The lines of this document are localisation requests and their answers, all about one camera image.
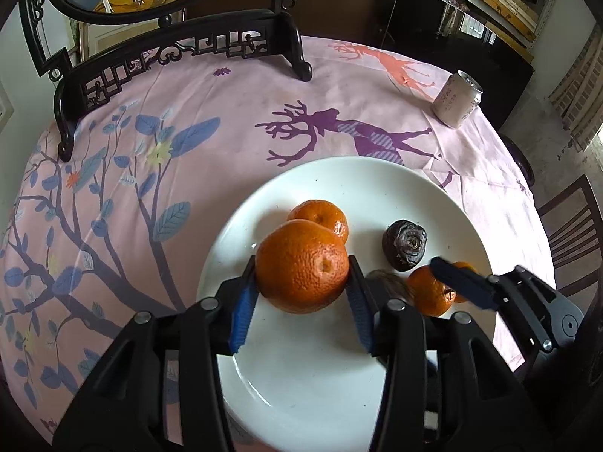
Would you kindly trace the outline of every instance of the can lid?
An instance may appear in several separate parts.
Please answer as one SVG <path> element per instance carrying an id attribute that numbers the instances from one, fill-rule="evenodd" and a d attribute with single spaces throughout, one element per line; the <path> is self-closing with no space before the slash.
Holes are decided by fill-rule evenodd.
<path id="1" fill-rule="evenodd" d="M 475 81 L 473 78 L 471 78 L 471 76 L 469 76 L 468 74 L 466 74 L 464 71 L 457 71 L 458 76 L 460 76 L 461 78 L 463 78 L 463 80 L 465 80 L 467 83 L 469 83 L 472 87 L 474 87 L 478 92 L 483 93 L 484 90 L 482 90 L 482 87 L 479 86 L 479 83 L 477 83 L 477 81 Z"/>

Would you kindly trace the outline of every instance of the pink tablecloth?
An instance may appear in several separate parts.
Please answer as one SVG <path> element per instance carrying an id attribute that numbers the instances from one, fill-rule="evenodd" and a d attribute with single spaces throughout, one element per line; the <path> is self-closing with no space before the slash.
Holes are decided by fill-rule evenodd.
<path id="1" fill-rule="evenodd" d="M 404 164 L 467 213 L 494 273 L 522 264 L 554 283 L 526 181 L 481 110 L 458 130 L 430 112 L 447 72 L 357 44 L 306 38 L 304 47 L 309 83 L 281 56 L 185 56 L 84 118 L 70 163 L 57 161 L 55 127 L 40 138 L 0 251 L 0 356 L 46 439 L 132 314 L 191 305 L 231 213 L 305 161 Z M 503 325 L 494 339 L 516 366 Z M 173 390 L 176 365 L 168 379 Z"/>

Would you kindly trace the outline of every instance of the white can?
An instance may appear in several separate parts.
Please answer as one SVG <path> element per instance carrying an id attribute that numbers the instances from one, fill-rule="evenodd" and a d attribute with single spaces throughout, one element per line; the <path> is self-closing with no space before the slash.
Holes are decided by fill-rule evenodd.
<path id="1" fill-rule="evenodd" d="M 439 91 L 431 110 L 448 127 L 458 129 L 482 101 L 483 92 L 471 76 L 457 71 Z"/>

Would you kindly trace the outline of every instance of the plaid curtain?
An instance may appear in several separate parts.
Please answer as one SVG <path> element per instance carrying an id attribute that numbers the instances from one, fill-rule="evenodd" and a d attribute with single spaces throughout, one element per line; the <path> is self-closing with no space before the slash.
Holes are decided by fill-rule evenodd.
<path id="1" fill-rule="evenodd" d="M 603 126 L 602 35 L 601 27 L 595 25 L 571 69 L 549 96 L 563 127 L 583 150 Z"/>

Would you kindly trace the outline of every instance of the orange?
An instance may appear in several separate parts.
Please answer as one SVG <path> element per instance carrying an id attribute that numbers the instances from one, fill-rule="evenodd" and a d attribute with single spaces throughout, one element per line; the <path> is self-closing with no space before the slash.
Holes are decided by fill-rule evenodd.
<path id="1" fill-rule="evenodd" d="M 437 280 L 427 265 L 411 273 L 406 284 L 414 306 L 426 316 L 441 316 L 454 302 L 456 293 Z"/>
<path id="2" fill-rule="evenodd" d="M 347 241 L 349 228 L 346 215 L 334 203 L 328 200 L 306 200 L 289 213 L 287 220 L 307 219 L 324 226 Z"/>
<path id="3" fill-rule="evenodd" d="M 471 265 L 470 263 L 467 263 L 466 261 L 456 261 L 453 263 L 453 265 L 455 267 L 459 267 L 459 268 L 468 268 L 469 270 L 474 271 L 475 273 L 478 273 L 478 271 L 474 268 L 473 265 Z M 456 293 L 456 298 L 454 299 L 454 302 L 466 302 L 467 298 L 461 296 L 458 292 Z"/>
<path id="4" fill-rule="evenodd" d="M 256 253 L 258 289 L 288 313 L 312 313 L 342 293 L 349 262 L 346 247 L 329 229 L 294 219 L 270 233 Z"/>

